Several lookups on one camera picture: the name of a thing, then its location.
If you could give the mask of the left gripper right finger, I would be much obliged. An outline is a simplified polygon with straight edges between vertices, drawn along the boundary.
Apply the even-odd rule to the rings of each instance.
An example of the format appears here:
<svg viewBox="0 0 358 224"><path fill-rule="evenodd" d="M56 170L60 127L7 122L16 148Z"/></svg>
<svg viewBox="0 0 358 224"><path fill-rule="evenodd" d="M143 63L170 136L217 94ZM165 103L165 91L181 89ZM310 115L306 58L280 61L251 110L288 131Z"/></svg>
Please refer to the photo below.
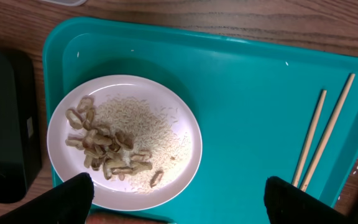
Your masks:
<svg viewBox="0 0 358 224"><path fill-rule="evenodd" d="M333 208L272 176L265 183L264 205L270 224L349 224L351 221Z"/></svg>

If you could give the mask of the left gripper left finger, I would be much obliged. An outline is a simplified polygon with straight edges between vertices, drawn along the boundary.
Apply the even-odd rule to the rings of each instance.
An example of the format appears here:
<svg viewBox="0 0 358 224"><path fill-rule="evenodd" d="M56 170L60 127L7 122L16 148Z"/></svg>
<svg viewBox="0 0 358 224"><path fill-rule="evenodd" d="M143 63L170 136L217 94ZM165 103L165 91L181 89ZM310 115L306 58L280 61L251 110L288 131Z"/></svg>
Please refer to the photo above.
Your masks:
<svg viewBox="0 0 358 224"><path fill-rule="evenodd" d="M82 172L0 216L0 224L82 224L93 199L94 183L88 173Z"/></svg>

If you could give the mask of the orange carrot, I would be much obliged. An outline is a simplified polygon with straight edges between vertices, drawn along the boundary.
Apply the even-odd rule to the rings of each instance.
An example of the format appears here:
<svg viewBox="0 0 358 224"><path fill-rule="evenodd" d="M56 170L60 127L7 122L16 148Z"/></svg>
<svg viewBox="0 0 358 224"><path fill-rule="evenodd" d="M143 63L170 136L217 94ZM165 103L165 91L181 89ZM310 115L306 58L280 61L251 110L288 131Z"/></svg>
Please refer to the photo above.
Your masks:
<svg viewBox="0 0 358 224"><path fill-rule="evenodd" d="M98 212L88 215L85 224L171 224L167 221L118 213Z"/></svg>

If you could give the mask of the peanut shells pile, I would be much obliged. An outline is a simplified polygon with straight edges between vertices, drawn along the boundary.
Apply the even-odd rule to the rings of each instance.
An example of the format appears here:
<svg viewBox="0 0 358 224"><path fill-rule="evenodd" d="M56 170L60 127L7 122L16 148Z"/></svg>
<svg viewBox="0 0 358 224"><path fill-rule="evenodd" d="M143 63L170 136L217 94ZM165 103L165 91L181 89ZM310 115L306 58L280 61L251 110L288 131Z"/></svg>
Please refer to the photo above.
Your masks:
<svg viewBox="0 0 358 224"><path fill-rule="evenodd" d="M93 125L93 120L96 117L97 107L98 106L94 105L94 99L87 96L82 98L76 107L69 108L65 111L65 118L67 119L68 124L71 126L71 128L76 131L80 131L79 136L67 137L65 139L65 144L68 147L83 151L85 154L85 160L83 162L84 167L87 169L92 169L93 171L101 171L104 179L107 180L104 176L102 166L103 163L100 158L106 156L106 147L112 144L112 138L104 134L100 134L99 131Z"/></svg>

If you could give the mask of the black plastic tray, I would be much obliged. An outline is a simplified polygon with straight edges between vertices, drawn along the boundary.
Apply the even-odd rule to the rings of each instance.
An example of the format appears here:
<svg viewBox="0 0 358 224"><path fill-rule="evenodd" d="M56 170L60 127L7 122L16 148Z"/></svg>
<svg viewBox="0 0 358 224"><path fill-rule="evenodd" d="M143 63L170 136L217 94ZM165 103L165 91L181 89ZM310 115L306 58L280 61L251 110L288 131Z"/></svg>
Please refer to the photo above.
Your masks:
<svg viewBox="0 0 358 224"><path fill-rule="evenodd" d="M0 49L0 203L22 200L42 168L34 67Z"/></svg>

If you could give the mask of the right wooden chopstick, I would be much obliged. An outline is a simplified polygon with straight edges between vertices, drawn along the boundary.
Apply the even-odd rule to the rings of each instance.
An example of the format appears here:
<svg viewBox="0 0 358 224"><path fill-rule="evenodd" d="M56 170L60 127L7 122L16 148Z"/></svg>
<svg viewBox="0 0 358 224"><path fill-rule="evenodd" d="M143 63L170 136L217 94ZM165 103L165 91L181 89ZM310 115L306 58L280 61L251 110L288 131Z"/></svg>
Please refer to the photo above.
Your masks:
<svg viewBox="0 0 358 224"><path fill-rule="evenodd" d="M341 95L340 95L340 97L339 97L339 99L338 99L338 101L337 101L337 103L335 105L335 108L334 108L333 113L332 113L332 115L331 115L331 117L329 119L329 122L328 122L328 124L326 126L326 129L324 130L324 133L323 133L323 135L321 137L321 140L320 140L320 142L318 144L318 147L316 149L315 155L313 156L313 159L312 159L312 161L310 163L310 166L309 166L309 168L308 168L308 170L307 170L307 172L305 174L305 178L304 178L304 180L303 180L303 182L301 184L301 187L300 187L300 189L302 191L304 191L304 192L307 190L307 187L309 186L310 180L311 180L311 178L312 178L312 176L313 176L313 174L314 174L314 172L316 170L316 167L317 167L317 165L319 163L319 160L321 159L321 156L322 156L322 154L323 154L323 152L325 150L325 147L326 147L326 145L327 145L327 143L329 141L329 138L331 137L331 134L333 132L333 129L335 127L337 119L338 119L338 117L340 115L342 107L343 107L343 105L345 103L345 100L346 100L346 98L347 98L347 96L349 94L349 91L351 89L351 86L352 86L352 83L353 83L353 81L355 79L355 76L356 76L355 73L351 73L349 75L349 78L347 79L347 82L346 82L346 84L345 84L345 86L343 88L343 91L342 91L342 93L341 93Z"/></svg>

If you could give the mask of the pink plate with food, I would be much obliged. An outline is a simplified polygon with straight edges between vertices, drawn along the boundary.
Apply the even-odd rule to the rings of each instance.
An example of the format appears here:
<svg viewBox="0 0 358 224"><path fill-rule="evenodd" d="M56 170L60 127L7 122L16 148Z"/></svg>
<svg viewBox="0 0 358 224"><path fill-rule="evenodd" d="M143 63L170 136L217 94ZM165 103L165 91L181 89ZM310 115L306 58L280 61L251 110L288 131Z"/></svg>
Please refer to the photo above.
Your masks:
<svg viewBox="0 0 358 224"><path fill-rule="evenodd" d="M127 180L106 180L102 172L83 165L85 155L69 149L65 139L76 134L65 117L68 108L74 108L84 96L92 96L95 105L117 96L141 100L157 115L167 118L172 131L190 143L190 160L172 182L151 194L139 194ZM182 193L198 171L203 153L203 143L197 120L186 103L167 87L152 80L132 75L109 75L87 81L70 91L59 102L50 118L47 148L56 175L67 181L87 172L94 183L93 203L102 208L132 212L146 210L169 202Z"/></svg>

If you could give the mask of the teal serving tray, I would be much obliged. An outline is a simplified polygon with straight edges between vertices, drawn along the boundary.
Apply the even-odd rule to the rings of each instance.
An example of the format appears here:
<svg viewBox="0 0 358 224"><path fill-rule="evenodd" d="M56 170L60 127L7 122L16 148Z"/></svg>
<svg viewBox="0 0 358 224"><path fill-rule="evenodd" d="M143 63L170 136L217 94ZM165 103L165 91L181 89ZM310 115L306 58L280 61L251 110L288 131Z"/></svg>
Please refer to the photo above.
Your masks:
<svg viewBox="0 0 358 224"><path fill-rule="evenodd" d="M219 35L88 17L69 19L43 48L48 124L75 87L109 75L157 82L178 95L201 132L186 189L126 212L175 223L267 223L266 180L291 182L322 90L315 152L351 73L349 94L307 187L333 207L358 156L358 58Z"/></svg>

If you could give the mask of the rice pile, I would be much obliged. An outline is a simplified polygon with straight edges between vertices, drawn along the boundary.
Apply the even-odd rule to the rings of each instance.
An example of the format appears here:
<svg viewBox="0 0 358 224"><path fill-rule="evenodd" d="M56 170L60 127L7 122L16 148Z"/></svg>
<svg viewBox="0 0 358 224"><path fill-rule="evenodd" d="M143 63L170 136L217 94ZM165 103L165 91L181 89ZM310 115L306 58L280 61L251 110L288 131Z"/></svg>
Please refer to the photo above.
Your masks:
<svg viewBox="0 0 358 224"><path fill-rule="evenodd" d="M94 127L112 138L101 157L107 180L127 181L132 191L150 194L173 182L191 159L191 142L179 138L164 113L135 98L115 98L96 109Z"/></svg>

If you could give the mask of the clear plastic bin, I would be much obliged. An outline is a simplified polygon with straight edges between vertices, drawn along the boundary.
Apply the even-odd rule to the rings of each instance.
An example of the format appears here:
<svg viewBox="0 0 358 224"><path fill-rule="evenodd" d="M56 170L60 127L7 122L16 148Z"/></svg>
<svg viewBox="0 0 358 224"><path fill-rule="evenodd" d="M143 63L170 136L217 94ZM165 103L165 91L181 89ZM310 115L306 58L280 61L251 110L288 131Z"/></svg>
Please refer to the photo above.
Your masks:
<svg viewBox="0 0 358 224"><path fill-rule="evenodd" d="M42 1L53 3L53 4L58 4L58 5L62 5L62 6L74 7L74 6L80 6L80 5L84 4L87 0L42 0Z"/></svg>

